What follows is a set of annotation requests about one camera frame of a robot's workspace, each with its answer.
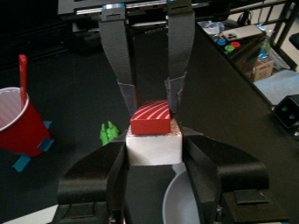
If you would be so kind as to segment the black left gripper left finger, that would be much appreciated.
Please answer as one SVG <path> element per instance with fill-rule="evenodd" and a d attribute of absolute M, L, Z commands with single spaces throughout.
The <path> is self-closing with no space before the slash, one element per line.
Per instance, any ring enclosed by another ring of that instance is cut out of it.
<path fill-rule="evenodd" d="M 123 224 L 127 170 L 127 143 L 121 134 L 64 174 L 51 224 Z"/>

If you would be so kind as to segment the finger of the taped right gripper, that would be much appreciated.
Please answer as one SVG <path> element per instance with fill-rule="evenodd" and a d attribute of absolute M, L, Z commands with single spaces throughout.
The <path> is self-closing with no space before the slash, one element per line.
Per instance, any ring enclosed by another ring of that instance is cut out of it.
<path fill-rule="evenodd" d="M 168 105 L 175 114 L 180 105 L 185 70 L 192 53 L 195 13 L 192 0 L 167 0 L 168 78 L 164 82 Z"/>
<path fill-rule="evenodd" d="M 132 48 L 127 35 L 127 8 L 123 3 L 105 4 L 99 22 L 100 40 L 129 115 L 137 109 Z"/>

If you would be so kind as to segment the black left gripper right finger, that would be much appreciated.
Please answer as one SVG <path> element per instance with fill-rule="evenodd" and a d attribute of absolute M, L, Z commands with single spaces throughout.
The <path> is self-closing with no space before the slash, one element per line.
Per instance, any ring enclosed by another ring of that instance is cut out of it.
<path fill-rule="evenodd" d="M 189 128 L 183 133 L 200 224 L 271 224 L 288 221 L 268 187 L 265 165 L 239 148 Z"/>

